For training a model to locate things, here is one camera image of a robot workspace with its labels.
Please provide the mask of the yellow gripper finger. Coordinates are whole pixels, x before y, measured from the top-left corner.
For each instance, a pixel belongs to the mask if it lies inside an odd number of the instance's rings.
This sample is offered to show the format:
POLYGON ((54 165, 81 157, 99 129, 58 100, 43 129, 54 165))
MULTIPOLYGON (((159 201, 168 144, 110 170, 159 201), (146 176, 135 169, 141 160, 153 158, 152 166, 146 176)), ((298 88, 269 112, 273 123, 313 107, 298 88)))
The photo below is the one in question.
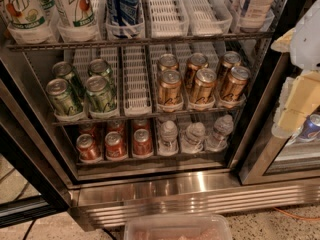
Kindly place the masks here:
POLYGON ((287 53, 290 51, 290 43, 292 40, 292 36, 295 33, 295 29, 292 28, 288 30, 284 35, 276 39, 271 44, 271 49, 280 53, 287 53))
POLYGON ((272 135, 277 138, 291 137, 319 106, 319 71, 307 70, 296 78, 287 77, 274 115, 272 135))

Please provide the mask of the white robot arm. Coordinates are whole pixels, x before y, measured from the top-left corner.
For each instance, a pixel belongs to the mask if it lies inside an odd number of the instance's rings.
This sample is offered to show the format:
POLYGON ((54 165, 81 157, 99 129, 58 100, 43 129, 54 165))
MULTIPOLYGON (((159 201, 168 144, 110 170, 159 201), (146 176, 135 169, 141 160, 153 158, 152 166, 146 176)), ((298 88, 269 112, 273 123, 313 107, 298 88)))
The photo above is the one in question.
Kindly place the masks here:
POLYGON ((271 49, 288 53, 291 63, 302 70, 283 84, 273 119, 272 135, 287 139, 320 106, 320 0, 271 49))

